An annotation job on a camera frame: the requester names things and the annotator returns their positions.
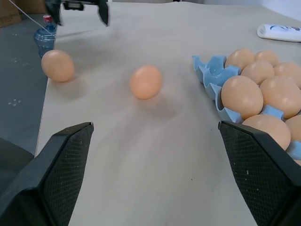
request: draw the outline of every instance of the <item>blue egg carton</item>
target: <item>blue egg carton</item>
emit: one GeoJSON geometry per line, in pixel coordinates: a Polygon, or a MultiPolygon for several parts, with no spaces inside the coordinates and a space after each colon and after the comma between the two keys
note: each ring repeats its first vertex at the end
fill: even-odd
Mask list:
{"type": "MultiPolygon", "coordinates": [[[[215,107],[220,118],[224,121],[242,123],[240,113],[226,108],[222,104],[222,86],[229,78],[240,75],[238,67],[229,65],[224,68],[227,57],[213,56],[207,63],[203,63],[198,56],[192,56],[193,67],[199,81],[204,85],[206,93],[215,102],[215,107]]],[[[270,105],[264,106],[260,114],[269,114],[283,120],[284,113],[270,105]]],[[[301,160],[301,142],[292,141],[286,152],[296,160],[301,160]]]]}

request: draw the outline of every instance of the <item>table surface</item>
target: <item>table surface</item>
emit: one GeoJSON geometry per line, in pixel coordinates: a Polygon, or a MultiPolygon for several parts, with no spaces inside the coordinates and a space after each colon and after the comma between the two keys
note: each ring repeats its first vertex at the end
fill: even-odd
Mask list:
{"type": "Polygon", "coordinates": [[[298,43],[260,39],[262,23],[300,22],[262,7],[187,2],[112,3],[111,26],[97,8],[62,11],[55,49],[69,53],[76,79],[48,82],[39,153],[57,131],[92,121],[95,131],[71,226],[255,226],[233,178],[214,103],[191,55],[202,60],[241,47],[301,63],[298,43]],[[131,73],[158,66],[164,85],[139,101],[131,73]]]}

